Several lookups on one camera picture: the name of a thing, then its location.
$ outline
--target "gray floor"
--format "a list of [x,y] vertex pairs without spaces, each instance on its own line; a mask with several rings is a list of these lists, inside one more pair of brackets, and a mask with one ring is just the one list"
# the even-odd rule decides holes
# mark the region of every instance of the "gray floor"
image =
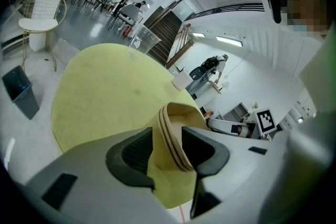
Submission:
[[[80,0],[73,6],[70,5],[70,0],[67,0],[66,17],[54,31],[59,37],[79,50],[101,43],[129,45],[130,41],[122,38],[126,25],[123,25],[121,20],[118,19],[108,31],[114,17],[106,15],[105,10],[100,13],[100,7],[92,11],[92,4],[88,4],[87,8],[81,7],[82,3]],[[58,14],[58,18],[63,16],[63,12],[62,10]]]
[[[54,72],[50,59],[45,51],[28,51],[26,74],[33,84],[33,92],[40,106],[32,120],[28,120],[11,102],[3,83],[0,83],[1,159],[7,164],[12,179],[22,184],[60,155],[50,129],[50,109],[65,64],[56,59],[57,72]],[[6,55],[0,75],[3,76],[21,62],[20,50]],[[14,142],[12,151],[8,147],[10,141]]]
[[[28,50],[26,73],[40,105],[40,110],[32,120],[25,118],[16,105],[11,103],[3,83],[0,83],[1,159],[7,164],[11,177],[22,184],[61,154],[50,129],[50,110],[58,82],[68,61],[81,50],[96,44],[108,42],[127,46],[130,42],[121,37],[126,27],[121,22],[116,22],[112,29],[107,31],[113,17],[99,13],[99,9],[93,12],[92,5],[86,9],[80,6],[81,2],[75,7],[68,6],[65,20],[52,33],[57,72],[54,72],[51,61],[48,61],[48,53],[33,53]],[[6,55],[1,65],[0,76],[20,65],[21,61],[20,49]]]

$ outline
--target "white chair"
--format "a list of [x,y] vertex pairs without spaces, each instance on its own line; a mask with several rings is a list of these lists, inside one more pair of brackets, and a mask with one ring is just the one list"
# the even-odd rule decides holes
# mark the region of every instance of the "white chair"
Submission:
[[117,18],[122,19],[125,23],[133,27],[135,25],[135,22],[138,20],[138,13],[139,13],[139,9],[135,7],[134,5],[127,5],[127,6],[122,7],[118,11],[116,17],[114,18],[113,22],[109,26],[108,30],[112,28]]
[[46,33],[46,49],[49,51],[56,71],[56,60],[51,52],[50,31],[65,18],[67,5],[65,0],[20,0],[17,5],[17,23],[24,31],[22,49],[22,68],[25,70],[29,34]]

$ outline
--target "face mask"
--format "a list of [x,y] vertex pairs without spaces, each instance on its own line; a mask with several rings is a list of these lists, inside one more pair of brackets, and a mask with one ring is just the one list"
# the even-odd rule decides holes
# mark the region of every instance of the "face mask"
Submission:
[[294,25],[293,28],[295,32],[307,32],[306,25]]

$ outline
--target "staircase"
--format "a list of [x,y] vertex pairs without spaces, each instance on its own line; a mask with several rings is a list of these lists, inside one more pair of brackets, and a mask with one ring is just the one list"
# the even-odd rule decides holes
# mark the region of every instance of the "staircase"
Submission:
[[163,18],[150,27],[150,30],[156,34],[161,41],[157,43],[148,54],[162,65],[165,65],[168,60],[169,52],[181,24],[181,20],[173,12],[168,12]]

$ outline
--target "person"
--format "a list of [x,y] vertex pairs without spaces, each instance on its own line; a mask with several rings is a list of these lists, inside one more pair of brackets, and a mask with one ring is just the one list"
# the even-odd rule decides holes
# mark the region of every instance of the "person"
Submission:
[[136,3],[136,4],[135,4],[135,6],[136,6],[137,8],[141,8],[141,6],[143,6],[143,5],[146,5],[146,1],[145,1],[145,0],[142,1],[141,3],[139,2],[139,3]]
[[117,0],[109,0],[109,4],[111,5],[106,15],[111,16],[110,12],[114,9],[115,5],[118,3]]
[[201,66],[196,67],[193,71],[190,72],[190,77],[193,79],[185,89],[190,95],[193,95],[195,92],[199,91],[204,85],[207,84],[209,78],[212,74],[216,74],[216,71],[219,71],[218,78],[215,80],[215,84],[218,84],[224,68],[226,66],[226,61],[229,59],[229,56],[224,54],[221,56],[212,56],[206,59]]
[[114,12],[113,12],[113,15],[116,16],[117,13],[118,13],[118,11],[119,11],[124,5],[126,5],[126,3],[127,3],[127,0],[121,0],[121,1],[119,2],[119,4],[117,5],[117,7],[115,8],[115,10],[114,10]]
[[217,60],[219,61],[219,64],[218,64],[218,78],[215,80],[215,84],[218,84],[222,74],[223,74],[223,71],[224,71],[224,68],[226,66],[226,61],[229,59],[229,56],[224,54],[222,56],[219,56],[217,57]]
[[268,0],[277,24],[290,26],[294,31],[323,38],[332,23],[332,7],[327,0]]

